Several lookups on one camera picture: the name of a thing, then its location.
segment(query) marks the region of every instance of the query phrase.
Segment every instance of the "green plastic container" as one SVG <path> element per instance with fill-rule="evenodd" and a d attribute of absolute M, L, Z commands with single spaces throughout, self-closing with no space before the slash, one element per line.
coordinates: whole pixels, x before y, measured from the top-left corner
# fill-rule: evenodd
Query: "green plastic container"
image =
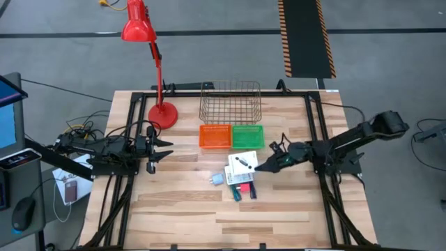
<path fill-rule="evenodd" d="M 262 125 L 233 125 L 233 149 L 262 149 L 265 146 Z"/>

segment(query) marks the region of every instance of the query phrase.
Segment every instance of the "black mat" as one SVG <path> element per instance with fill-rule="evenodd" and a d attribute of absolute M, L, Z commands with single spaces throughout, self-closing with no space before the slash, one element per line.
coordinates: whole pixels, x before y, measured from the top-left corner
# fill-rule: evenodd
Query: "black mat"
<path fill-rule="evenodd" d="M 319 0 L 278 0 L 287 77 L 335 78 Z"/>

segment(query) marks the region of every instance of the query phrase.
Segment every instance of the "lamp shade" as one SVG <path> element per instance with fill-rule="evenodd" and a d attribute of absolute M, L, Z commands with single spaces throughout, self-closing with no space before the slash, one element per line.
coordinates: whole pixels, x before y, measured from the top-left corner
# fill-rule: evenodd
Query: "lamp shade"
<path fill-rule="evenodd" d="M 128 0 L 127 11 L 128 21 L 124 26 L 121 38 L 125 41 L 132 42 L 155 41 L 156 33 L 148 18 L 143 0 Z"/>

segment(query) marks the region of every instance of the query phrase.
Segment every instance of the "concrete floor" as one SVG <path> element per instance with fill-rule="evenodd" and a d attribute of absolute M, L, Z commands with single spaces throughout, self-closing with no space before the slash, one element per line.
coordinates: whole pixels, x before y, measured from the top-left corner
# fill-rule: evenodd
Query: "concrete floor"
<path fill-rule="evenodd" d="M 279 27 L 273 0 L 146 3 L 159 31 Z M 329 29 L 446 26 L 444 0 L 322 0 L 322 6 Z M 97 1 L 12 0 L 0 19 L 0 33 L 120 31 L 126 15 L 100 8 Z M 392 109 L 411 126 L 400 140 L 374 142 L 361 149 L 366 153 L 361 164 L 379 243 L 444 250 L 446 213 L 439 200 L 446 198 L 446 173 L 416 161 L 410 136 L 416 131 L 416 121 L 445 118 L 446 34 L 330 35 L 330 43 L 337 79 L 326 80 L 327 89 L 339 89 L 344 104 L 361 108 L 368 117 Z M 158 40 L 166 82 L 249 79 L 267 89 L 284 78 L 291 89 L 315 88 L 313 79 L 285 78 L 280 44 L 275 35 Z M 124 43 L 119 38 L 3 39 L 0 52 L 0 74 L 17 71 L 25 79 L 103 98 L 112 98 L 119 89 L 148 89 L 156 79 L 147 45 Z M 66 128 L 66 120 L 110 107 L 108 102 L 80 101 L 79 96 L 43 86 L 23 83 L 23 88 L 29 93 L 24 101 L 26 133 L 44 144 L 53 142 Z M 360 117 L 354 111 L 346 113 L 349 126 L 354 126 Z M 105 119 L 95 120 L 101 129 L 105 123 Z M 446 167 L 444 148 L 434 140 L 415 147 L 423 160 Z M 85 210 L 84 201 L 73 206 L 67 223 L 49 223 L 47 242 L 69 248 Z M 33 237 L 0 248 L 33 249 Z"/>

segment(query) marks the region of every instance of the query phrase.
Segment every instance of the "red desk lamp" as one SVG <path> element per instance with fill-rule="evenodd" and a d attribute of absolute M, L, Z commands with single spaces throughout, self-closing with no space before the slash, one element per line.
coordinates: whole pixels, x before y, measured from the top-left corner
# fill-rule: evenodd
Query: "red desk lamp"
<path fill-rule="evenodd" d="M 155 60 L 158 77 L 158 104 L 148 112 L 148 120 L 160 124 L 161 129 L 173 126 L 178 119 L 175 106 L 162 100 L 161 54 L 155 43 L 156 33 L 148 16 L 148 8 L 143 0 L 128 0 L 128 22 L 125 24 L 121 38 L 124 41 L 149 42 Z"/>

